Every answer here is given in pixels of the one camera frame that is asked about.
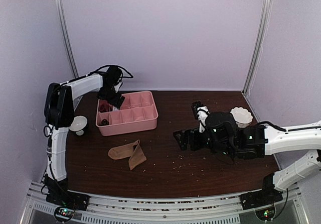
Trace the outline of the tan ribbed sock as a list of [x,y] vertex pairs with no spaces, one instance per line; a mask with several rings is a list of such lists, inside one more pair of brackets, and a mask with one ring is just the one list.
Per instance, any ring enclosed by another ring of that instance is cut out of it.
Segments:
[[111,148],[108,151],[108,157],[112,160],[129,158],[128,165],[130,170],[135,169],[138,165],[144,163],[147,160],[140,146],[140,140]]

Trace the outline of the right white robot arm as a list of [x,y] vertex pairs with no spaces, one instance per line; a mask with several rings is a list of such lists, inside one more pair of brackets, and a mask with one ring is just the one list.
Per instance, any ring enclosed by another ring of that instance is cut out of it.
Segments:
[[269,204],[276,191],[320,170],[320,122],[302,126],[279,127],[268,121],[240,128],[231,113],[200,110],[195,114],[200,126],[173,133],[181,150],[208,148],[231,159],[255,159],[276,153],[306,150],[307,153],[284,169],[266,176],[257,193],[260,204]]

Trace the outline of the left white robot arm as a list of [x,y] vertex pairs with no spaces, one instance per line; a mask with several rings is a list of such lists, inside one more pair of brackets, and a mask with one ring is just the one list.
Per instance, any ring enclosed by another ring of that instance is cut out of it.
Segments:
[[121,66],[104,65],[78,78],[49,85],[44,107],[46,125],[43,128],[48,139],[45,185],[53,192],[52,197],[61,206],[72,202],[72,194],[63,183],[67,180],[66,139],[75,118],[74,100],[97,91],[98,99],[120,108],[124,96],[119,93],[119,89],[125,78],[133,78],[133,75]]

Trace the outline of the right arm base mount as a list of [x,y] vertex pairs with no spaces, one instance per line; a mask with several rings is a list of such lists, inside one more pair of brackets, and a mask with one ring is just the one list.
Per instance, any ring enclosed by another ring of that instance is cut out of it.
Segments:
[[247,192],[239,197],[243,210],[254,209],[256,217],[265,222],[276,217],[275,203],[283,200],[282,192],[263,189]]

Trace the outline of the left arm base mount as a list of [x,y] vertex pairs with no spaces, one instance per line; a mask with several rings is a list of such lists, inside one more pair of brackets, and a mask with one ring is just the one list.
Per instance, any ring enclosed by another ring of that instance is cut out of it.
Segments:
[[58,222],[68,222],[77,210],[86,211],[90,196],[76,192],[68,192],[69,196],[62,198],[54,194],[47,194],[46,202],[57,205],[54,210],[54,218]]

